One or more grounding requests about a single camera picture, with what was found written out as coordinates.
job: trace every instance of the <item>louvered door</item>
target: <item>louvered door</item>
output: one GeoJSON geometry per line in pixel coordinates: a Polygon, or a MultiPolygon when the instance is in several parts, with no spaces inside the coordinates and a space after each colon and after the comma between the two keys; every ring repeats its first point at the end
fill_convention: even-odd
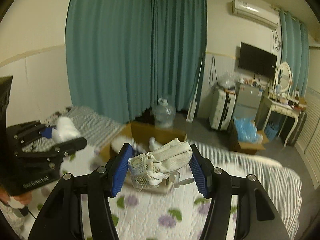
{"type": "Polygon", "coordinates": [[[312,182],[320,184],[320,50],[310,49],[308,87],[305,94],[308,103],[307,120],[297,140],[297,149],[303,159],[312,182]]]}
{"type": "Polygon", "coordinates": [[[306,109],[308,117],[297,140],[303,152],[310,144],[320,120],[320,94],[311,88],[307,88],[305,99],[308,102],[306,109]]]}

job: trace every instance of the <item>white suitcase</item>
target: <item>white suitcase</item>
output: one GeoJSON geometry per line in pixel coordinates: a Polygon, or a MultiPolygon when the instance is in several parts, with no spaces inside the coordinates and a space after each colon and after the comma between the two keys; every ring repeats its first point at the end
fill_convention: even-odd
{"type": "Polygon", "coordinates": [[[236,95],[225,92],[222,89],[215,89],[209,117],[211,128],[218,131],[228,129],[235,102],[236,95]]]}

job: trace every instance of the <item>bed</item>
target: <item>bed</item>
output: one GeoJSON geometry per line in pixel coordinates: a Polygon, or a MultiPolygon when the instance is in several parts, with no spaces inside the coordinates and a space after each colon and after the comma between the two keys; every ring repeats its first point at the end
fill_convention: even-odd
{"type": "MultiPolygon", "coordinates": [[[[88,140],[88,146],[77,152],[75,158],[63,162],[61,174],[71,172],[79,176],[103,165],[97,153],[123,125],[100,116],[87,107],[67,108],[61,113],[55,113],[46,122],[54,125],[60,115],[70,117],[88,140]]],[[[188,142],[195,144],[202,156],[210,159],[214,166],[223,168],[231,175],[244,177],[249,173],[255,174],[277,208],[290,239],[294,239],[299,227],[298,215],[301,207],[301,180],[294,171],[265,157],[232,153],[193,140],[188,142]]],[[[46,150],[53,144],[51,139],[41,138],[34,143],[33,148],[37,151],[46,150]]],[[[30,151],[31,147],[29,145],[25,151],[30,151]]],[[[180,173],[181,179],[192,176],[188,165],[180,173]]],[[[55,184],[53,182],[33,192],[29,210],[34,216],[38,215],[55,184]]],[[[233,239],[235,231],[236,201],[233,197],[227,239],[233,239]]],[[[116,198],[109,199],[109,203],[120,239],[199,239],[210,200],[202,198],[194,183],[172,189],[167,195],[137,192],[131,186],[124,185],[116,198]]],[[[86,239],[90,239],[86,195],[82,195],[82,207],[84,235],[86,239]]],[[[19,233],[21,238],[28,238],[33,223],[34,218],[28,215],[19,233]]]]}

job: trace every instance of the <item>cable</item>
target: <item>cable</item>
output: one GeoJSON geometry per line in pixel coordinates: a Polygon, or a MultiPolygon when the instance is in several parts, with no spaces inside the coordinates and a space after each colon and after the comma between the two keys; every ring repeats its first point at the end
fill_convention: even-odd
{"type": "Polygon", "coordinates": [[[272,35],[273,35],[273,40],[272,40],[272,54],[275,50],[275,33],[273,32],[273,30],[270,28],[270,30],[272,31],[272,35]]]}
{"type": "Polygon", "coordinates": [[[281,49],[282,44],[280,42],[277,30],[275,30],[275,31],[276,31],[276,34],[277,34],[277,37],[275,38],[275,47],[276,47],[276,51],[279,51],[281,49]]]}
{"type": "Polygon", "coordinates": [[[217,84],[218,84],[218,79],[217,79],[217,70],[216,70],[216,59],[214,58],[214,56],[212,56],[211,58],[211,69],[210,69],[210,74],[209,74],[209,85],[210,87],[213,87],[213,64],[214,64],[214,72],[216,74],[216,81],[217,81],[217,84]]]}
{"type": "Polygon", "coordinates": [[[29,213],[31,216],[33,216],[34,219],[36,219],[36,217],[30,212],[30,210],[29,210],[29,213]]]}

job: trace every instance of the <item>oval mirror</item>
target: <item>oval mirror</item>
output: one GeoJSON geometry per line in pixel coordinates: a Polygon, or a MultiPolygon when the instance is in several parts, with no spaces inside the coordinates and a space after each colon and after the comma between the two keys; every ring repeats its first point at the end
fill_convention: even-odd
{"type": "Polygon", "coordinates": [[[291,69],[287,62],[282,62],[276,72],[276,84],[281,85],[281,93],[286,92],[290,87],[291,69]]]}

